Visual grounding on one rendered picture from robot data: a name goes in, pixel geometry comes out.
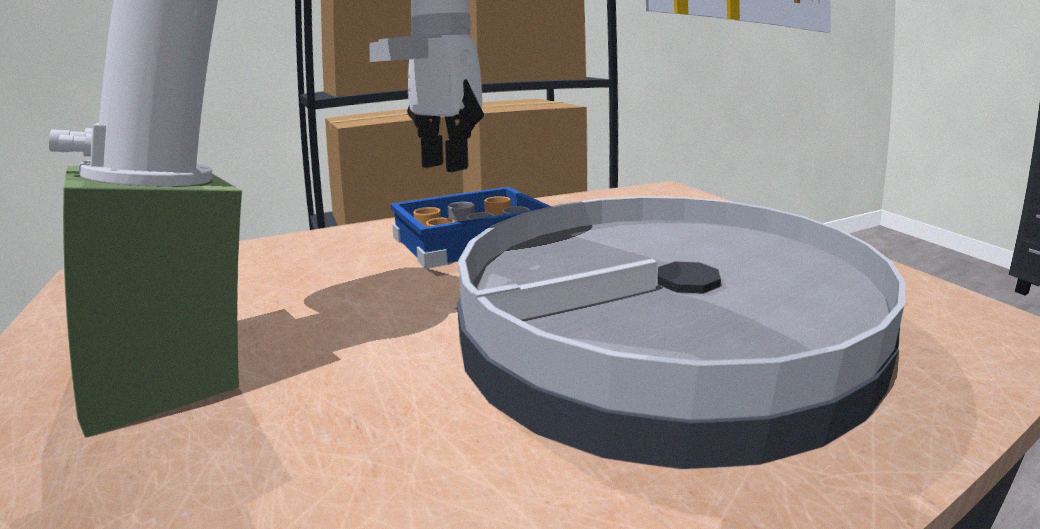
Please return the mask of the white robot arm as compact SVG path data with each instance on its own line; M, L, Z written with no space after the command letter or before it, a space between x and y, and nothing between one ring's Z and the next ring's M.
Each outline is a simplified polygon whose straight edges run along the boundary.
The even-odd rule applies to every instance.
M50 152L82 151L90 159L79 175L102 183L211 181L197 153L217 3L114 0L99 123L85 132L51 130ZM428 38L470 35L469 0L411 0L411 36L371 42L370 62L422 59Z

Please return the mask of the grey round turntable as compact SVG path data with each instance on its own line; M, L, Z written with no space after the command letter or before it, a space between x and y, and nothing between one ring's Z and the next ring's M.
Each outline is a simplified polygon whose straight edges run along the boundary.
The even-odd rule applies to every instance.
M458 263L464 370L488 403L605 459L700 469L818 449L868 419L898 358L893 261L783 210L565 203L490 226Z

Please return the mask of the blue open-top crate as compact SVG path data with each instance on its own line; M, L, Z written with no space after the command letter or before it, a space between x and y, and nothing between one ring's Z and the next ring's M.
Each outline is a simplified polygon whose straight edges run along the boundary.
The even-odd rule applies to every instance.
M539 200L532 199L510 187L504 187L433 199L420 199L393 203L391 204L391 210L397 214L395 214L395 224L400 229L400 239L402 244L410 252L412 252L416 258L417 247L420 247L425 253L446 249L447 263L450 263L450 261L458 261L468 242L474 237L477 237L477 235L479 235L484 230L492 224L496 224L519 214L529 212L529 210L428 227L421 224L414 218L414 210L423 207L436 207L441 210L441 218L449 218L448 205L451 203L471 202L475 205L475 213L478 213L485 212L485 199L498 196L511 199L511 207L522 206L527 207L530 210L550 207L550 205L547 205Z

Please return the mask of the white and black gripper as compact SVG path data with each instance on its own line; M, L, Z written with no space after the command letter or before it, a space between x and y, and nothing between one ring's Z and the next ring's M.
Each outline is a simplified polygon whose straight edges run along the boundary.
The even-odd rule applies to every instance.
M475 39L468 34L428 38L428 57L409 60L408 98L407 114L421 138L422 167L443 164L439 127L441 116L445 116L449 137L445 141L446 170L467 169L467 138L484 117ZM457 126L454 120L459 120Z

